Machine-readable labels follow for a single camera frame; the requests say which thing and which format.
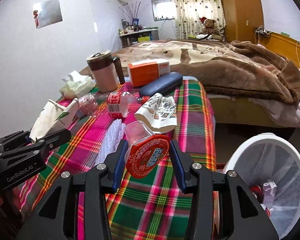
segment white trash can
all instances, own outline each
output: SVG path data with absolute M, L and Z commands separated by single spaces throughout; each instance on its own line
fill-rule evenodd
M 300 218 L 300 154 L 273 133 L 259 134 L 242 143 L 224 168 L 236 171 L 250 187 L 268 179 L 277 184 L 270 219 L 282 239 Z

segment orange box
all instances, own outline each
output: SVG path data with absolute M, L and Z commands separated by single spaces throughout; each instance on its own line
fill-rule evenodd
M 134 87 L 144 86 L 170 73 L 167 59 L 146 59 L 128 64 L 130 82 Z

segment mug handle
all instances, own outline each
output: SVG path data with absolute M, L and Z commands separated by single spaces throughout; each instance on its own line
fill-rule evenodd
M 117 72 L 117 75 L 119 77 L 120 84 L 123 85 L 125 81 L 124 81 L 123 69 L 121 66 L 121 60 L 119 57 L 114 56 L 112 57 L 112 61 L 114 63 L 115 71 Z

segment curtain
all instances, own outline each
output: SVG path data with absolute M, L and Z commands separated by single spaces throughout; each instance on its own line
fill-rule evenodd
M 177 9 L 176 34 L 179 39 L 198 35 L 204 27 L 199 17 L 217 22 L 220 29 L 226 26 L 221 0 L 174 0 Z

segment bottle label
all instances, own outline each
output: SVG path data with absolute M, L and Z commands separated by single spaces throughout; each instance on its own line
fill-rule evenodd
M 120 100 L 122 92 L 112 92 L 107 98 L 109 116 L 112 118 L 123 118 L 120 112 Z
M 128 172 L 135 178 L 144 178 L 167 155 L 170 139 L 166 135 L 153 135 L 131 147 L 126 164 Z

